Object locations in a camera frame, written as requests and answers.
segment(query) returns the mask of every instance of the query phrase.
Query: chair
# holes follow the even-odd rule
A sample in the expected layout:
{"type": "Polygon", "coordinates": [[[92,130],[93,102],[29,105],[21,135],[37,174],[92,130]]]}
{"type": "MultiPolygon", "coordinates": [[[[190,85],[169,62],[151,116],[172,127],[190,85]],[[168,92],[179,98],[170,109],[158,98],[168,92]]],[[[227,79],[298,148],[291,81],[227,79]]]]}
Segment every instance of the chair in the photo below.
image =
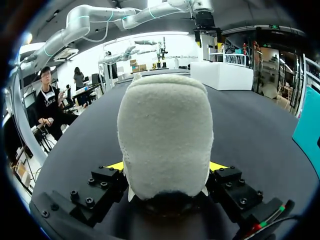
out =
{"type": "Polygon", "coordinates": [[[66,97],[66,101],[68,102],[68,105],[66,105],[62,110],[65,112],[65,113],[68,113],[68,114],[74,114],[73,112],[76,111],[78,112],[77,109],[75,109],[75,103],[72,101],[71,99],[71,88],[68,89],[67,91],[67,97],[66,97]]]}

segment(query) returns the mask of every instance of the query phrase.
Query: woman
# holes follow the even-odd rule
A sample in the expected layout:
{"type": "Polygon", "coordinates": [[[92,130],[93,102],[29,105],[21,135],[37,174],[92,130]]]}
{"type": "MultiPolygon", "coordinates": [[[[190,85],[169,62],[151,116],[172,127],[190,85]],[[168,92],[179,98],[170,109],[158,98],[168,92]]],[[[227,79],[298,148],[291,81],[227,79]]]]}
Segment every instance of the woman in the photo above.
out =
{"type": "MultiPolygon", "coordinates": [[[[80,71],[80,69],[78,67],[76,67],[74,69],[74,83],[75,83],[75,89],[79,90],[82,89],[85,84],[84,84],[84,75],[83,73],[80,71]]],[[[87,104],[87,97],[85,95],[82,95],[80,97],[77,98],[78,99],[78,104],[82,105],[84,108],[86,108],[88,106],[87,104]]]]}

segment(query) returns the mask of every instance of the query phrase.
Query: white counter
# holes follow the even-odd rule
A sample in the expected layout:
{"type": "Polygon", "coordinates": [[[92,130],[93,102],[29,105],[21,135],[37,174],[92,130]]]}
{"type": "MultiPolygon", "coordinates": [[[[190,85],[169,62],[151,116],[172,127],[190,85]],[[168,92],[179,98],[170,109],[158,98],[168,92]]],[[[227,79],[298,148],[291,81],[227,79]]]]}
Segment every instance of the white counter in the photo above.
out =
{"type": "Polygon", "coordinates": [[[252,89],[254,71],[226,62],[192,62],[191,78],[216,90],[252,89]]]}

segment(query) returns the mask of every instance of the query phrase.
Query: black t-shirt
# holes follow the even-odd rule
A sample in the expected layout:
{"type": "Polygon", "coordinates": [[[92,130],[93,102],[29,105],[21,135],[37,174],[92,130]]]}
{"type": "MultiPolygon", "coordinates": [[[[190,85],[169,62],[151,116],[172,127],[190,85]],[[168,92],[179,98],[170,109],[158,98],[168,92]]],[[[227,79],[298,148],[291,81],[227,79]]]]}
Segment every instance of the black t-shirt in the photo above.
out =
{"type": "Polygon", "coordinates": [[[48,92],[39,92],[38,96],[36,96],[35,99],[35,109],[38,120],[41,118],[56,119],[60,114],[63,113],[58,106],[58,96],[59,91],[54,86],[50,86],[48,92]]]}

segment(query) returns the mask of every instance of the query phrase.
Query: green light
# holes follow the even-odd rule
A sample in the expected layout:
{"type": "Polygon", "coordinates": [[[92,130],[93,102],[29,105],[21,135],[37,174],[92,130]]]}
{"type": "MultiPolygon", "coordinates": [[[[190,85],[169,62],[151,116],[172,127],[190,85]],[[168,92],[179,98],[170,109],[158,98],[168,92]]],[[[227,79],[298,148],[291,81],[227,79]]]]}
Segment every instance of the green light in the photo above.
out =
{"type": "Polygon", "coordinates": [[[269,25],[269,28],[271,28],[271,29],[277,29],[277,30],[280,29],[279,25],[269,25]]]}
{"type": "Polygon", "coordinates": [[[263,222],[260,223],[260,227],[261,227],[261,228],[264,228],[264,227],[267,226],[267,225],[268,225],[268,224],[267,224],[265,221],[263,221],[263,222]]]}

